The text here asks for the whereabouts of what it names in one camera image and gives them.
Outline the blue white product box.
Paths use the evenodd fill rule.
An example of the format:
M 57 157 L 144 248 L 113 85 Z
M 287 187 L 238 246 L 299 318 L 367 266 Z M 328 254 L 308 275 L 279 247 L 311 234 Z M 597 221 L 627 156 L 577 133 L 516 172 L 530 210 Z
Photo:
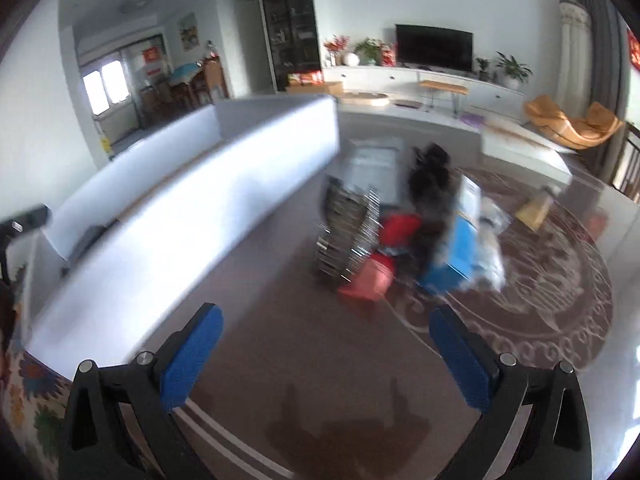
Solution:
M 435 247 L 430 264 L 418 279 L 428 294 L 443 295 L 472 280 L 481 201 L 480 187 L 462 174 L 447 229 Z

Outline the gold cosmetic tube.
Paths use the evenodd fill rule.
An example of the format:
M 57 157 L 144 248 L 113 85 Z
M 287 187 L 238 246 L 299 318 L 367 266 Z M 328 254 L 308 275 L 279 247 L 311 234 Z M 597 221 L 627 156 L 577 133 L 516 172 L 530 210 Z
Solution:
M 561 189 L 554 184 L 542 186 L 533 198 L 516 212 L 515 219 L 526 226 L 529 231 L 537 232 L 546 220 L 551 206 L 560 192 Z

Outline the black cloth bundle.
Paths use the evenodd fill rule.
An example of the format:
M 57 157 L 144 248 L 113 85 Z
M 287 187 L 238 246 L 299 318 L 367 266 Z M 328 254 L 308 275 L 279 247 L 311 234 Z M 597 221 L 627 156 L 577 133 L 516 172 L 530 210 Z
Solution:
M 402 280 L 416 283 L 432 263 L 451 216 L 457 177 L 450 155 L 436 143 L 413 149 L 408 173 L 408 196 L 420 226 L 409 236 L 408 254 L 402 257 Z

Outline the black striped snack packet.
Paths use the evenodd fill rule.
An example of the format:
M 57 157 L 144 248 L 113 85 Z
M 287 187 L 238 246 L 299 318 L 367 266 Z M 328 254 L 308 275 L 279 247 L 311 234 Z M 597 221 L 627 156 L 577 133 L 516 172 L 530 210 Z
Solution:
M 350 282 L 378 246 L 380 198 L 374 188 L 358 193 L 337 177 L 328 177 L 321 201 L 316 241 L 318 271 L 331 280 Z

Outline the phone case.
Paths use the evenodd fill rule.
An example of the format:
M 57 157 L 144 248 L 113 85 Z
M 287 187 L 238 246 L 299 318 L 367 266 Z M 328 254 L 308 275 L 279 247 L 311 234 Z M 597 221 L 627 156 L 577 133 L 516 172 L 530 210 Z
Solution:
M 404 151 L 404 142 L 394 136 L 351 140 L 343 165 L 346 188 L 363 194 L 373 190 L 382 206 L 398 207 Z

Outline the large white storage box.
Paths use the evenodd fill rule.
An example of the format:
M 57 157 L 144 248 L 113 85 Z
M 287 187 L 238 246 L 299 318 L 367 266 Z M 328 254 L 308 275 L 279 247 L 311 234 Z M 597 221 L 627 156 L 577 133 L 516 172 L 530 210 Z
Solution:
M 27 352 L 65 378 L 83 360 L 126 362 L 339 148 L 326 94 L 227 101 L 154 136 L 107 169 L 141 160 L 140 198 L 99 209 L 116 224 L 35 317 Z

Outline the orange lounge chair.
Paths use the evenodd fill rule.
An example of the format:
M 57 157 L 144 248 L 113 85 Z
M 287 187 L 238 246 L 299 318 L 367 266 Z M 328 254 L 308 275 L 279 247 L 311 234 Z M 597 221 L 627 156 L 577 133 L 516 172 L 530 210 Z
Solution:
M 574 151 L 595 148 L 618 133 L 623 122 L 612 110 L 593 102 L 585 117 L 568 117 L 550 96 L 523 104 L 523 112 L 545 138 Z

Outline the purple round floor mat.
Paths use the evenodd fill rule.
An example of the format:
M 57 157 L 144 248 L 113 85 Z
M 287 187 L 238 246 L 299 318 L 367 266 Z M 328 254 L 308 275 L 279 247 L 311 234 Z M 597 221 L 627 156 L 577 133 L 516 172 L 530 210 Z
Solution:
M 460 122 L 463 122 L 465 125 L 481 129 L 485 125 L 485 117 L 482 115 L 472 114 L 472 113 L 464 113 L 459 116 Z

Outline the white TV cabinet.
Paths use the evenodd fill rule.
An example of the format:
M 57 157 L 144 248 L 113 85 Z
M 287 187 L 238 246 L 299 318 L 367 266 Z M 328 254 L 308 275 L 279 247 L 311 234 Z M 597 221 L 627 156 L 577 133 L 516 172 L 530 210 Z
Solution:
M 341 82 L 347 92 L 385 93 L 392 100 L 414 101 L 428 108 L 459 113 L 492 113 L 523 119 L 525 96 L 478 79 L 432 70 L 378 66 L 337 66 L 323 70 L 325 81 Z

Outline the grey curtain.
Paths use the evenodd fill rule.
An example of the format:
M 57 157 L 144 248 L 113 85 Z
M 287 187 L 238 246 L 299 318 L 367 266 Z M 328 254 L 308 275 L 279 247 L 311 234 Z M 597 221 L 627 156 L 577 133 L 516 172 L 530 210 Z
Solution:
M 608 140 L 585 151 L 585 164 L 601 181 L 610 183 L 624 147 L 629 102 L 630 61 L 627 25 L 611 0 L 577 0 L 592 23 L 591 102 L 599 102 L 623 125 Z

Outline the small dark potted plant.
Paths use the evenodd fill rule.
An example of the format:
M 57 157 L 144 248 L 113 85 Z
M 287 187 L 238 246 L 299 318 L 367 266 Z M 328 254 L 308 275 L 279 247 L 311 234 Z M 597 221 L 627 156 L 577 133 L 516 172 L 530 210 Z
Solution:
M 489 58 L 476 58 L 477 76 L 480 81 L 491 81 L 490 66 L 491 60 Z

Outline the green potted plant white pot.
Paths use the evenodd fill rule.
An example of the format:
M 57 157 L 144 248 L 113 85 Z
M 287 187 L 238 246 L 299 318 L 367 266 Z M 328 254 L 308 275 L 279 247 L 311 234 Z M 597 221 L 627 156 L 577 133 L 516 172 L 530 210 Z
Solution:
M 504 84 L 512 90 L 518 90 L 533 76 L 533 71 L 526 63 L 520 63 L 513 55 L 500 51 L 497 52 L 497 67 L 503 72 Z

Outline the small wooden bench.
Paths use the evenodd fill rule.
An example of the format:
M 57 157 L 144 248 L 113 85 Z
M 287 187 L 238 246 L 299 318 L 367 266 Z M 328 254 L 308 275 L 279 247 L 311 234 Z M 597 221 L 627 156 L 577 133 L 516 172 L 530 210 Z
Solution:
M 469 95 L 468 88 L 461 84 L 450 84 L 450 82 L 424 79 L 418 82 L 418 86 L 431 93 L 431 108 L 435 107 L 435 94 L 437 92 L 448 94 L 451 99 L 451 109 L 454 117 L 458 117 L 460 115 L 462 99 Z

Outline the beige round floor cushion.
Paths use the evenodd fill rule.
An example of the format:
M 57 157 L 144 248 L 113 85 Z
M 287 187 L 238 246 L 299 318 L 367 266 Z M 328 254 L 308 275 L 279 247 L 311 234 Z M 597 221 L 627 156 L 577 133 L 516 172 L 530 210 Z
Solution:
M 341 104 L 370 107 L 386 107 L 390 98 L 385 93 L 345 92 L 338 97 Z

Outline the black flat television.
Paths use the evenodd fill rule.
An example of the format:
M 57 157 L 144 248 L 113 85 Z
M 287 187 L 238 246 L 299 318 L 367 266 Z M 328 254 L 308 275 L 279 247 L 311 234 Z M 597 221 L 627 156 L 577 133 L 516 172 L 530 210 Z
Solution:
M 472 72 L 472 32 L 406 24 L 397 24 L 395 32 L 399 63 Z

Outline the cardboard box on floor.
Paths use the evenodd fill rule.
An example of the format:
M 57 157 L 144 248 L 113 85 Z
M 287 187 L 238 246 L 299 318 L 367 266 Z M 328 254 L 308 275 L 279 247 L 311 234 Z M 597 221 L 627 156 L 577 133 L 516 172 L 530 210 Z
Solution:
M 286 87 L 288 94 L 327 94 L 341 96 L 344 93 L 341 81 L 325 81 L 322 84 L 291 84 Z

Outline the green leafy plant left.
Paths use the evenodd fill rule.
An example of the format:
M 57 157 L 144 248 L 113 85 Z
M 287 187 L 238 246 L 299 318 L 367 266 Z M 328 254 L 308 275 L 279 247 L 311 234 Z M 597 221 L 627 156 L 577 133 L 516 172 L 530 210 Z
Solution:
M 356 44 L 354 53 L 358 55 L 361 65 L 380 66 L 383 46 L 381 40 L 367 37 Z

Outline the red flower vase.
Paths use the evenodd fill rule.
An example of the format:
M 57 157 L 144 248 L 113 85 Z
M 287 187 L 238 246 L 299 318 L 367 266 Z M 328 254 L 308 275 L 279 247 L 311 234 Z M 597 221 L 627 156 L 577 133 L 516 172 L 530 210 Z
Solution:
M 329 66 L 334 67 L 341 64 L 342 55 L 347 49 L 348 43 L 349 36 L 345 35 L 334 35 L 323 43 L 323 47 L 329 55 Z

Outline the black display shelf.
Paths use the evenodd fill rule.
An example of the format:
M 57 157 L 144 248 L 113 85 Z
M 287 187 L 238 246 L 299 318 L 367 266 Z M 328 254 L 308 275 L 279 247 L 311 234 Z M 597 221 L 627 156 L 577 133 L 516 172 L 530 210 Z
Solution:
M 277 92 L 289 74 L 321 70 L 314 0 L 262 0 L 262 20 Z

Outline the red wall hanging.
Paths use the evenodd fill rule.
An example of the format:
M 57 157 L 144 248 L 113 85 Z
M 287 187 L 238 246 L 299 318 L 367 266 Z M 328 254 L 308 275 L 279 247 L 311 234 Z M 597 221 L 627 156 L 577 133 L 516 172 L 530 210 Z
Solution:
M 630 28 L 627 29 L 627 36 L 631 66 L 638 72 L 640 70 L 640 41 Z

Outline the framed wall painting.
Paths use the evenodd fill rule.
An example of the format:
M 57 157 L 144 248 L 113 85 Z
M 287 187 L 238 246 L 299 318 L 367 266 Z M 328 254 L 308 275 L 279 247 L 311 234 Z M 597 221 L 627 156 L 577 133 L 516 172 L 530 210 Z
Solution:
M 184 52 L 189 52 L 200 45 L 200 40 L 198 39 L 198 22 L 193 12 L 180 18 L 177 25 Z

